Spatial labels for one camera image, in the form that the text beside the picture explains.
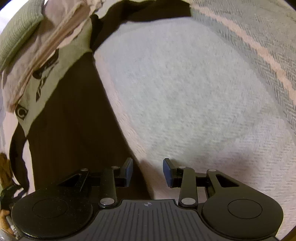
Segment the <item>left hand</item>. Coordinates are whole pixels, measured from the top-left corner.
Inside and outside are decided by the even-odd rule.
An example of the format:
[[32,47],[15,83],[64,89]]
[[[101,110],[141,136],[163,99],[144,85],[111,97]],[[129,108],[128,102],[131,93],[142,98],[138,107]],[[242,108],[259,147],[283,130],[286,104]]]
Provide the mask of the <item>left hand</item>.
[[10,233],[12,236],[14,235],[14,232],[12,231],[9,223],[6,220],[6,217],[10,215],[10,212],[8,210],[4,210],[2,209],[0,212],[0,223],[1,223],[1,229],[7,231],[8,233]]

